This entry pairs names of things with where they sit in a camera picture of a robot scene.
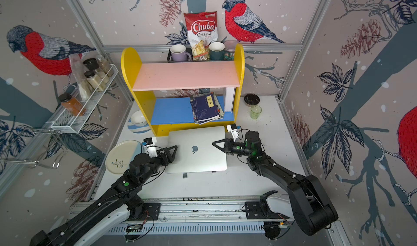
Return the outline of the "silver laptop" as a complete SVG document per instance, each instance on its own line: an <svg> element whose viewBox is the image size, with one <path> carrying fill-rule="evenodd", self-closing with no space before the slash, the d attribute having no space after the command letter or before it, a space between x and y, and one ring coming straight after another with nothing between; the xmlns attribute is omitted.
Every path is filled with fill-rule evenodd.
<svg viewBox="0 0 417 246"><path fill-rule="evenodd" d="M214 141L224 138L223 126L169 133L168 145L177 146L177 152L166 172L177 174L227 170L227 155L212 145Z"/></svg>

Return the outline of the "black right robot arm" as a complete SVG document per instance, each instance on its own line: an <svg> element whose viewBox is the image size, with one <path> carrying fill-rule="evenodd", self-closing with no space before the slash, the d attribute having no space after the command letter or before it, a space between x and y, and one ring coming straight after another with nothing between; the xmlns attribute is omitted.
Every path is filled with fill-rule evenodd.
<svg viewBox="0 0 417 246"><path fill-rule="evenodd" d="M318 178L296 174L276 163L264 151L258 132L248 131L244 142L225 138L212 145L226 154L245 156L253 172L286 191L293 218L306 235L312 236L338 220L338 213Z"/></svg>

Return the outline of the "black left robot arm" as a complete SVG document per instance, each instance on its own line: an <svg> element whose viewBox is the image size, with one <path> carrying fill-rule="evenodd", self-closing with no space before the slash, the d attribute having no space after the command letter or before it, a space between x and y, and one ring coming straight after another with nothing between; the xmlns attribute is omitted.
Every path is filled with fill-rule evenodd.
<svg viewBox="0 0 417 246"><path fill-rule="evenodd" d="M68 222L50 232L40 231L30 240L31 246L81 246L93 237L100 238L113 225L121 223L134 214L141 218L145 211L138 193L156 174L160 167L173 163L177 146L160 148L155 157L140 153L130 162L129 168L94 203Z"/></svg>

